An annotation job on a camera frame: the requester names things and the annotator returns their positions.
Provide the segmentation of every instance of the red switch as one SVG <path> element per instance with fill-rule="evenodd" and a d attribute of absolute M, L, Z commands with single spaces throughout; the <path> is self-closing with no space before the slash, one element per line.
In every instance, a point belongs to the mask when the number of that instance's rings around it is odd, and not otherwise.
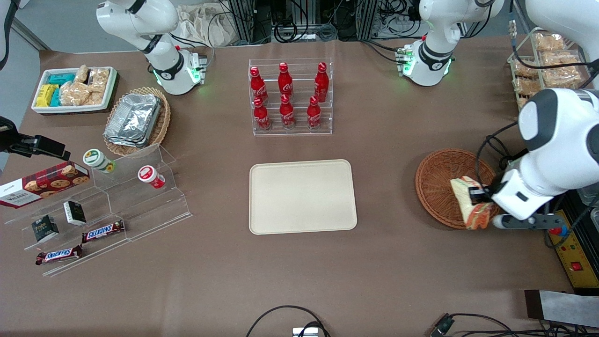
<path fill-rule="evenodd" d="M 575 272 L 582 270 L 582 264 L 580 264 L 580 262 L 572 262 L 571 265 L 572 265 L 572 270 Z"/>

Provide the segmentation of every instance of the cookie box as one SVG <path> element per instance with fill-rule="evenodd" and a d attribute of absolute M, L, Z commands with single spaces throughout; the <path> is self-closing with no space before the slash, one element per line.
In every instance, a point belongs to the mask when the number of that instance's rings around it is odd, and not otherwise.
<path fill-rule="evenodd" d="M 19 208 L 88 181 L 89 173 L 85 168 L 65 161 L 0 186 L 0 204 Z"/>

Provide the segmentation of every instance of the table surface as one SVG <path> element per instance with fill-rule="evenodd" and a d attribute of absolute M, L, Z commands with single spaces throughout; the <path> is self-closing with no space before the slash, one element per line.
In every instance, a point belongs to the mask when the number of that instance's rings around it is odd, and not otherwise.
<path fill-rule="evenodd" d="M 394 46 L 406 41 L 392 41 Z M 513 328 L 527 319 L 524 289 L 570 290 L 555 253 L 536 231 L 451 230 L 415 193 L 420 161 L 442 148 L 475 151 L 517 114 L 506 68 L 507 37 L 460 42 L 434 87 L 398 77 L 360 43 L 218 49 L 205 85 L 167 95 L 173 117 L 163 146 L 193 217 L 43 278 L 19 231 L 1 227 L 0 331 L 4 336 L 243 336 L 264 311 L 308 307 L 334 336 L 422 336 L 444 312 L 476 312 Z M 332 57 L 332 136 L 254 137 L 249 59 Z M 157 86 L 142 53 L 41 52 L 41 69 L 110 65 L 117 97 Z M 40 116 L 20 132 L 65 143 L 77 160 L 105 148 L 107 114 Z M 517 130 L 502 136 L 519 150 Z M 490 163 L 497 158 L 485 153 Z M 248 229 L 249 170 L 257 163 L 346 159 L 358 225 L 350 231 L 256 236 Z M 56 163 L 12 155 L 2 181 Z M 310 317 L 285 309 L 255 336 L 289 336 Z M 480 320 L 456 328 L 496 329 Z"/>

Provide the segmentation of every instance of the round wicker basket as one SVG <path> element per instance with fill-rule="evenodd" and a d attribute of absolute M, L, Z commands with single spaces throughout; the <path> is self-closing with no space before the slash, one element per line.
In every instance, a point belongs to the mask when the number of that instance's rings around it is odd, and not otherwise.
<path fill-rule="evenodd" d="M 168 105 L 167 98 L 164 97 L 164 94 L 161 93 L 159 90 L 157 90 L 155 88 L 147 88 L 147 87 L 133 89 L 133 90 L 129 91 L 127 94 L 141 94 L 141 95 L 152 94 L 162 100 L 162 106 L 160 107 L 160 112 L 159 112 L 160 115 L 158 116 L 158 119 L 156 120 L 156 125 L 154 126 L 154 130 L 152 131 L 152 135 L 150 136 L 150 142 L 148 143 L 148 146 L 150 146 L 152 144 L 162 143 L 162 141 L 164 140 L 164 137 L 167 134 L 168 124 L 171 122 L 171 107 Z M 110 123 L 110 119 L 114 115 L 114 111 L 116 110 L 116 107 L 119 106 L 119 103 L 123 99 L 123 97 L 119 98 L 118 102 L 113 106 L 112 111 L 110 112 L 110 115 L 108 116 L 108 121 L 106 122 L 106 125 L 108 125 L 108 123 Z M 104 139 L 104 143 L 106 143 L 106 147 L 108 147 L 108 150 L 110 150 L 110 152 L 121 155 L 121 156 L 129 155 L 135 151 L 141 150 L 140 148 L 135 148 L 133 146 L 123 146 L 123 145 L 112 144 L 106 138 Z"/>
<path fill-rule="evenodd" d="M 462 149 L 435 151 L 420 162 L 416 171 L 416 193 L 424 208 L 444 225 L 466 229 L 458 200 L 453 194 L 451 179 L 469 176 L 476 179 L 474 161 L 476 156 Z M 485 185 L 490 184 L 495 172 L 489 164 L 480 160 L 480 178 Z M 491 218 L 499 212 L 493 205 Z"/>

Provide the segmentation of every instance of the red bottle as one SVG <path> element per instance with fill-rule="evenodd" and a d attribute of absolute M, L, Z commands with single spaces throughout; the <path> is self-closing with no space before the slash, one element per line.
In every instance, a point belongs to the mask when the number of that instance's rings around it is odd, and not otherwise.
<path fill-rule="evenodd" d="M 329 92 L 329 75 L 326 73 L 326 63 L 318 64 L 318 73 L 314 79 L 314 95 L 318 102 L 326 101 L 326 94 Z"/>
<path fill-rule="evenodd" d="M 294 107 L 292 107 L 289 102 L 289 95 L 281 95 L 281 107 L 279 108 L 279 112 L 281 113 L 283 128 L 286 128 L 287 130 L 293 129 L 295 127 Z"/>
<path fill-rule="evenodd" d="M 308 127 L 310 130 L 320 128 L 320 107 L 318 106 L 318 98 L 310 97 L 310 105 L 308 106 Z"/>
<path fill-rule="evenodd" d="M 294 80 L 289 75 L 288 70 L 287 63 L 281 62 L 279 64 L 279 91 L 281 95 L 287 95 L 291 99 L 294 95 Z"/>
<path fill-rule="evenodd" d="M 264 83 L 264 80 L 260 76 L 260 71 L 258 70 L 258 67 L 250 68 L 250 75 L 252 76 L 250 86 L 252 87 L 252 94 L 254 95 L 254 98 L 262 98 L 262 103 L 267 103 L 268 94 L 266 92 L 266 83 Z"/>
<path fill-rule="evenodd" d="M 260 130 L 270 130 L 272 124 L 268 118 L 268 110 L 262 105 L 262 98 L 254 98 L 254 119 Z"/>

